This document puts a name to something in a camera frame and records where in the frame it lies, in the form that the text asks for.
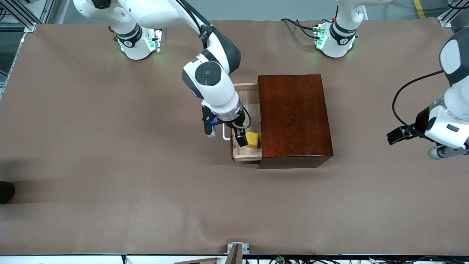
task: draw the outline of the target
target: metal frame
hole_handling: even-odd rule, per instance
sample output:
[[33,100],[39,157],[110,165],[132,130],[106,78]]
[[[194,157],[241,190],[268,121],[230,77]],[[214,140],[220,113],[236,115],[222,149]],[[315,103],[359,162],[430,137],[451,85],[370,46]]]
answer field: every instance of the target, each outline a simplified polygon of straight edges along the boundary
[[54,1],[46,0],[41,16],[38,18],[19,0],[0,0],[0,5],[18,21],[18,23],[0,22],[0,30],[34,32],[36,24],[46,23],[49,19]]
[[3,90],[5,89],[5,86],[7,86],[8,74],[0,70],[0,77],[4,80],[4,81],[0,81],[0,98],[1,98],[1,95],[3,94]]
[[[459,0],[456,4],[454,4],[455,7],[465,7],[469,4],[469,0]],[[451,27],[451,21],[455,19],[459,13],[462,11],[462,9],[453,9],[449,8],[448,11],[445,13],[442,13],[441,15],[438,16],[438,20],[440,21],[440,24],[444,28],[450,28]]]
[[[316,262],[323,264],[379,264],[385,263],[377,258],[384,258],[402,262],[402,259],[415,261],[424,255],[323,255],[331,258],[335,263],[330,260],[324,260],[321,255],[283,255],[292,260],[292,263],[297,264],[296,259],[316,259]],[[273,264],[277,255],[243,255],[243,264]],[[469,256],[434,256],[436,258],[443,258],[448,262],[469,264],[467,260]],[[68,264],[172,264],[178,262],[191,263],[194,260],[201,260],[207,258],[217,258],[217,263],[225,263],[228,259],[226,254],[215,255],[154,255],[154,254],[66,254],[66,255],[16,255],[16,256],[1,256],[0,263],[2,264],[38,264],[38,263],[68,263]],[[417,262],[418,264],[445,264],[441,259],[427,259]]]
[[3,93],[5,92],[5,88],[7,87],[8,80],[10,79],[11,71],[13,70],[13,66],[15,65],[16,59],[18,58],[18,54],[20,53],[20,49],[21,49],[21,46],[23,45],[24,37],[26,37],[26,34],[27,34],[26,32],[23,33],[23,37],[21,38],[20,45],[18,46],[18,49],[16,50],[16,54],[15,54],[15,58],[13,59],[13,63],[11,63],[10,71],[7,74],[7,78],[6,78],[5,82],[2,84],[3,87],[0,86],[0,99],[2,98]]

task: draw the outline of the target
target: robotic arm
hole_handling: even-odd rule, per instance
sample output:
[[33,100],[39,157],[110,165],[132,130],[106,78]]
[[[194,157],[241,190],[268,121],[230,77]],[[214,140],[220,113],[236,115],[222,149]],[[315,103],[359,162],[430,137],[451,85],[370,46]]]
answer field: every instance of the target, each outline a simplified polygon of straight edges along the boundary
[[228,74],[239,67],[241,53],[185,0],[74,0],[85,17],[106,21],[116,34],[121,50],[133,60],[155,51],[155,29],[188,24],[206,46],[182,71],[191,92],[202,99],[204,132],[215,136],[215,125],[225,123],[234,130],[240,146],[246,146],[243,126],[249,114],[242,106]]
[[421,111],[414,124],[388,133],[388,142],[424,135],[437,143],[428,152],[432,159],[469,155],[469,27],[446,42],[439,61],[451,87]]
[[337,15],[334,21],[319,25],[321,30],[316,48],[331,58],[344,56],[355,40],[358,27],[364,19],[363,6],[385,5],[393,0],[335,0]]

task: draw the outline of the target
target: gray floor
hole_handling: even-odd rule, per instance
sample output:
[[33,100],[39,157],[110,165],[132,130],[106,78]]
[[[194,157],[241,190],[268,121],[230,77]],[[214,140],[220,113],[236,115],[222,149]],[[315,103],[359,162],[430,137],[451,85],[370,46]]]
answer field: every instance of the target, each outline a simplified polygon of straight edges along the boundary
[[[420,0],[426,17],[436,17],[447,10],[443,0]],[[188,0],[209,20],[320,20],[335,12],[333,0]],[[367,7],[370,20],[418,19],[413,0],[394,0],[389,5]],[[55,23],[104,23],[83,17],[73,0],[56,0],[52,18]],[[453,28],[469,25],[469,11],[464,10]],[[8,72],[21,34],[0,32],[0,70]]]

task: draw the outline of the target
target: brown table surface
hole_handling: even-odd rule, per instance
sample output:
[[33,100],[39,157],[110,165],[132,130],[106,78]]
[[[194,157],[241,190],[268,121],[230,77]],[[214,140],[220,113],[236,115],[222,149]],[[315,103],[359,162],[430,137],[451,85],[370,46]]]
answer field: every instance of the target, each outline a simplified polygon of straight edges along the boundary
[[[450,29],[366,21],[354,49],[330,59],[284,22],[215,25],[242,52],[235,83],[322,75],[334,157],[317,169],[232,162],[181,79],[202,49],[187,26],[132,61],[106,25],[39,25],[0,101],[0,177],[17,188],[0,206],[0,254],[210,254],[230,241],[272,254],[469,252],[467,157],[386,141],[395,92],[439,70]],[[411,122],[447,88],[443,75],[416,83],[397,110]]]

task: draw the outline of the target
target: yellow cube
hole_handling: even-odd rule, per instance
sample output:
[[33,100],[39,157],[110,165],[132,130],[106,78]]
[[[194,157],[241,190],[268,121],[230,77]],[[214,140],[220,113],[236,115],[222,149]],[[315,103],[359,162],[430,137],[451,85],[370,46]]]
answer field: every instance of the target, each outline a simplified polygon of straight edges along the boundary
[[259,148],[259,133],[246,132],[246,138],[248,140],[248,144],[245,147]]

